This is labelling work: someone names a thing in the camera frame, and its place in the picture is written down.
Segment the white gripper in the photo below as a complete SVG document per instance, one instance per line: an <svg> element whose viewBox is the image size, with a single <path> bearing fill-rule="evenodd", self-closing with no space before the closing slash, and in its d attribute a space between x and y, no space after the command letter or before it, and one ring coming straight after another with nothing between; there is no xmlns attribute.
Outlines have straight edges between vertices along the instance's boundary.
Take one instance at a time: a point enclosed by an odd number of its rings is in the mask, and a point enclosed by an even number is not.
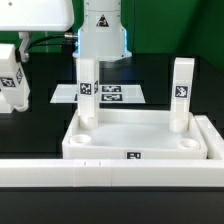
<svg viewBox="0 0 224 224"><path fill-rule="evenodd" d="M72 0L0 0L0 31L19 33L22 62L29 60L30 31L66 31L74 23Z"/></svg>

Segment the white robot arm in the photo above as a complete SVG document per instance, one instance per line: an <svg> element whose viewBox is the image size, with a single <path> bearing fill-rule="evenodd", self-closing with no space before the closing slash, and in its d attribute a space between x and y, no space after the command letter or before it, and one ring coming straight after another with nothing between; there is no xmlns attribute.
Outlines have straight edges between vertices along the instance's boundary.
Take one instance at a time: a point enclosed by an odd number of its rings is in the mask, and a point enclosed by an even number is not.
<svg viewBox="0 0 224 224"><path fill-rule="evenodd" d="M127 32L121 24L122 0L83 0L84 22L78 29L79 57L114 62L129 58ZM17 31L19 53L27 60L32 31L67 31L75 22L72 0L0 0L0 31Z"/></svg>

